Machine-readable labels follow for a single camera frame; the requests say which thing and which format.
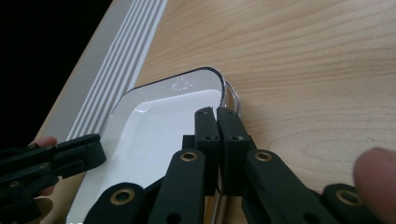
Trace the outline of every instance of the black clamp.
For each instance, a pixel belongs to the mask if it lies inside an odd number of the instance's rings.
[[[88,134],[57,146],[32,145],[0,150],[0,223],[25,223],[40,217],[34,198],[67,178],[106,160],[100,135]]]
[[[84,221],[203,223],[204,197],[241,196],[248,223],[380,223],[354,187],[308,189],[274,153],[257,149],[234,111],[195,113],[195,135],[184,135],[166,175],[146,189],[121,183],[106,190]]]

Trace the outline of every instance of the wood grain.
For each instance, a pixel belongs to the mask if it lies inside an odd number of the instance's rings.
[[[137,85],[201,66],[236,88],[259,148],[311,189],[396,149],[396,3],[169,1]],[[231,198],[226,223],[246,223]]]

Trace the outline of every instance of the human hand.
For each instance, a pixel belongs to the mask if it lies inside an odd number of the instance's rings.
[[[367,150],[356,160],[353,177],[367,207],[384,223],[396,223],[396,152]]]
[[[49,147],[49,146],[55,146],[57,144],[57,140],[55,137],[52,136],[44,136],[37,138],[35,141],[33,141],[30,145],[32,144],[38,144],[40,147]],[[41,196],[49,196],[53,192],[54,187],[49,187],[46,189],[42,189],[39,191],[39,195]],[[48,198],[36,198],[35,203],[37,204],[38,209],[41,212],[41,217],[38,219],[35,219],[33,221],[30,221],[28,224],[37,224],[40,223],[40,220],[43,219],[52,209],[52,201]]]

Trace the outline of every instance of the white plastic tray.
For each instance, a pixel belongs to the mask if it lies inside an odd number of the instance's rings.
[[[213,68],[199,68],[127,92],[109,117],[101,143],[107,160],[88,171],[66,223],[82,223],[109,187],[145,188],[163,177],[184,134],[194,134],[194,113],[227,106],[239,113],[232,86]]]

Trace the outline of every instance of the dark background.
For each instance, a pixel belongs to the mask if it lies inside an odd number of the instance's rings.
[[[110,3],[0,1],[0,149],[35,138]]]

